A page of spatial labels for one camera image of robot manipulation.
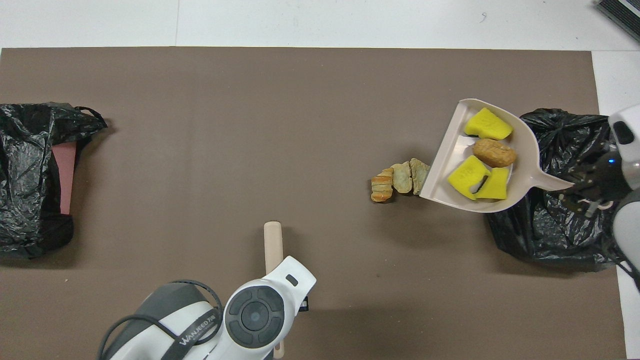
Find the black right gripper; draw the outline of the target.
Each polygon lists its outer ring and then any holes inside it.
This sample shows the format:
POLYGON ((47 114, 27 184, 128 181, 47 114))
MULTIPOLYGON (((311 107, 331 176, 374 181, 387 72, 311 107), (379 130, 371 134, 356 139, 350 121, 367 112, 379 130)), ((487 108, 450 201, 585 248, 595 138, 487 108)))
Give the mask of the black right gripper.
POLYGON ((622 170, 622 157, 616 145, 592 149, 581 155, 580 167, 562 174, 562 179, 573 184, 558 193, 563 207, 585 218, 592 218, 597 211, 613 207, 613 201, 589 198, 624 198, 632 192, 622 170))

